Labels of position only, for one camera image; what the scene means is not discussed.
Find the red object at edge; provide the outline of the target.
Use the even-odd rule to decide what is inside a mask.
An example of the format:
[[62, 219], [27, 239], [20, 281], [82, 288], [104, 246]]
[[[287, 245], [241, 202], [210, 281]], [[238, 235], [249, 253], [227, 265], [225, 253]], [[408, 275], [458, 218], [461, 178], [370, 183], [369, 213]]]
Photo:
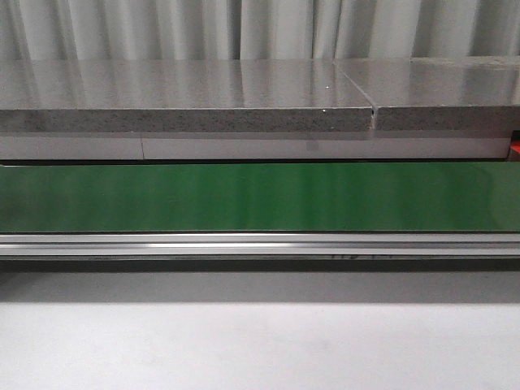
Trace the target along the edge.
[[520, 140], [511, 141], [507, 156], [508, 162], [520, 162]]

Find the white cabinet front panel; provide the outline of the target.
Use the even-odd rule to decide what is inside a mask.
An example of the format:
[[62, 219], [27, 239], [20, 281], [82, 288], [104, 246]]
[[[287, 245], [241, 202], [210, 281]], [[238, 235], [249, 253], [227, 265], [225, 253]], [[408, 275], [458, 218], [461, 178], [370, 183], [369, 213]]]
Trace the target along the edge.
[[3, 132], [3, 160], [502, 159], [509, 136]]

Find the grey stone countertop slab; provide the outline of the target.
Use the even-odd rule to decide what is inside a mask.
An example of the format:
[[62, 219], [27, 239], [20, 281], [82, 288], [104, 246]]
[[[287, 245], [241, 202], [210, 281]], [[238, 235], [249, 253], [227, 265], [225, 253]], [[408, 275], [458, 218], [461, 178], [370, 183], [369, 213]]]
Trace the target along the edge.
[[372, 108], [323, 60], [11, 60], [6, 132], [366, 132]]

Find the white pleated curtain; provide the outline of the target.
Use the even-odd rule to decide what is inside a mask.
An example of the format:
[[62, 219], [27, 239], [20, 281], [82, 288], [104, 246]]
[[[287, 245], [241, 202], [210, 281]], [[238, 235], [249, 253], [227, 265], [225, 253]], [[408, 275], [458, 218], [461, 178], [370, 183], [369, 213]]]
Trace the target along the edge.
[[3, 59], [516, 55], [516, 1], [4, 1]]

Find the green conveyor belt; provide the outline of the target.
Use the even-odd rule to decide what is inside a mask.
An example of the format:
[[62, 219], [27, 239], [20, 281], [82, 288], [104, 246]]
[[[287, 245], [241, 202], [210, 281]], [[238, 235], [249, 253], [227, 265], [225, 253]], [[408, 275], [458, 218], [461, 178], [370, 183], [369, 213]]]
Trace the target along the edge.
[[515, 162], [3, 167], [5, 233], [516, 232]]

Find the grey stone slab right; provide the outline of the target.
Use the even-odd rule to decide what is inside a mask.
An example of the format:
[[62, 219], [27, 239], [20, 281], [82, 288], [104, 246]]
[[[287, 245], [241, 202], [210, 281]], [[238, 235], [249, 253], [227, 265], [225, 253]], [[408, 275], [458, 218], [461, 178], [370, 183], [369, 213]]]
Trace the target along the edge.
[[375, 131], [509, 138], [519, 129], [519, 58], [337, 59], [373, 106]]

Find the aluminium conveyor side rail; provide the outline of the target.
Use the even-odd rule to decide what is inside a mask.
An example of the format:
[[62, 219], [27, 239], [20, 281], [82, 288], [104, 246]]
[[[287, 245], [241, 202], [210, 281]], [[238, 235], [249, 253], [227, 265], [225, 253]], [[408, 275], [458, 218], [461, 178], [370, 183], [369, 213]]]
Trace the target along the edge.
[[15, 234], [1, 254], [29, 256], [383, 255], [497, 256], [519, 254], [517, 233], [167, 233]]

